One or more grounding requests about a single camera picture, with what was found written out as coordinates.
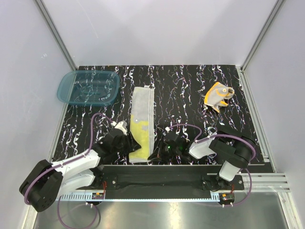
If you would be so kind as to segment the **grey yellow frog towel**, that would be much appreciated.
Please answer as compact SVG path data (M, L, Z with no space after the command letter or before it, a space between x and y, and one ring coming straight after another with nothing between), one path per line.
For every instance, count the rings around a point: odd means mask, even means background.
M132 94L130 131L141 146L129 154L130 163L148 162L154 148L154 89L135 87Z

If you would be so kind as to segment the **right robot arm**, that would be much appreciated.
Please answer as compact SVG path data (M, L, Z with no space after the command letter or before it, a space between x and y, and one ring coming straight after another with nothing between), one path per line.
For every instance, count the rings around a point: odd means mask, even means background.
M235 175L247 169L256 155L255 140L238 131L222 128L200 140L186 140L167 130L161 142L148 157L151 161L167 161L178 156L184 162L199 161L204 157L220 157L221 168L216 175L203 175L203 187L209 191L234 191Z

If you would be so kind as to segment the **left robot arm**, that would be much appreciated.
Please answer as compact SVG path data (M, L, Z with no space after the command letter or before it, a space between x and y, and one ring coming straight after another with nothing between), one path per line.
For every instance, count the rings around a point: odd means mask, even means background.
M84 153L50 163L39 161L19 188L27 205L43 212L62 195L82 187L99 188L103 183L102 166L113 157L141 149L129 131L114 128Z

